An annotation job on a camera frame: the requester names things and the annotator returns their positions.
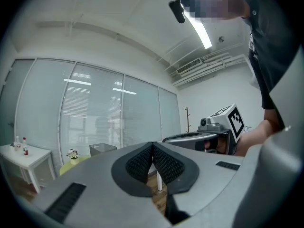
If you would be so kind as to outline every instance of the person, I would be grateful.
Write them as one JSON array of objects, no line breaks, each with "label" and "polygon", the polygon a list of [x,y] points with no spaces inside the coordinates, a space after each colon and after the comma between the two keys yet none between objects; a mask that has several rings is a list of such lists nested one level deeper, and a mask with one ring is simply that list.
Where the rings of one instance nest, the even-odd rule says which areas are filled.
[{"label": "person", "polygon": [[[269,136],[284,128],[283,121],[269,92],[276,86],[291,64],[298,48],[291,25],[275,0],[180,0],[184,9],[196,18],[234,19],[241,17],[251,28],[249,60],[258,81],[264,120],[243,133],[235,155],[245,156],[249,147],[262,144]],[[217,150],[225,153],[227,143],[218,140]]]}]

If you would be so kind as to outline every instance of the yellow chair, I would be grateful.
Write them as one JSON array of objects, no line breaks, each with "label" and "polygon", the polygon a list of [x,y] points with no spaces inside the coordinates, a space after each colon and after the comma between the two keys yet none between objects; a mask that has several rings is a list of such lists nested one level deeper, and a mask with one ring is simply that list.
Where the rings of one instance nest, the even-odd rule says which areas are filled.
[{"label": "yellow chair", "polygon": [[[90,156],[78,157],[79,163],[83,162],[84,160],[90,158]],[[67,172],[69,169],[73,168],[76,165],[72,165],[70,162],[65,163],[59,171],[59,175],[61,176],[63,173]]]}]

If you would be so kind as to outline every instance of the black mesh grille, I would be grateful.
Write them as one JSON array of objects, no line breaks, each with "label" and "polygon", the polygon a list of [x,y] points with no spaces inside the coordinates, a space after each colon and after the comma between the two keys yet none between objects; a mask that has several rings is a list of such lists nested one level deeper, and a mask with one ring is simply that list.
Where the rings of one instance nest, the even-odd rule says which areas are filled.
[{"label": "black mesh grille", "polygon": [[178,178],[185,170],[181,161],[171,157],[156,146],[154,146],[153,163],[166,184]]},{"label": "black mesh grille", "polygon": [[153,148],[145,149],[126,163],[126,169],[130,176],[147,183],[148,172],[152,165]]}]

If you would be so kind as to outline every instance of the black vent slot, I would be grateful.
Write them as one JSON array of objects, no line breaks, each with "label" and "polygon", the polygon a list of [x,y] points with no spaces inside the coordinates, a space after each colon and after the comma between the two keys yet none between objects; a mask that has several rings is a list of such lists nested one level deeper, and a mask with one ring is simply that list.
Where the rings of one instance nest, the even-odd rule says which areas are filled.
[{"label": "black vent slot", "polygon": [[240,165],[232,164],[232,163],[228,163],[228,162],[224,162],[224,161],[220,161],[220,162],[216,163],[216,165],[227,168],[227,169],[235,170],[235,171],[237,171],[240,167]]},{"label": "black vent slot", "polygon": [[59,223],[63,223],[85,188],[85,185],[72,183],[48,208],[46,215]]}]

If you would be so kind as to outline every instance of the window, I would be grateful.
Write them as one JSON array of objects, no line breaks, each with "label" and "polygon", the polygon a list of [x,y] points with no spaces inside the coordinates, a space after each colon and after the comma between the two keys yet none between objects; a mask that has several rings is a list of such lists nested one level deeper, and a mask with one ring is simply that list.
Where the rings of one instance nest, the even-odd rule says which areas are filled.
[{"label": "window", "polygon": [[123,98],[123,146],[162,140],[157,87],[126,76]]},{"label": "window", "polygon": [[161,106],[162,138],[181,133],[180,114],[177,96],[167,90],[159,88]]},{"label": "window", "polygon": [[21,92],[16,135],[27,143],[52,151],[54,169],[59,175],[61,161],[57,140],[58,114],[62,94],[74,62],[38,59]]},{"label": "window", "polygon": [[121,147],[123,75],[77,64],[68,80],[60,118],[60,145],[66,153],[76,149],[90,156],[89,145],[106,143]]}]

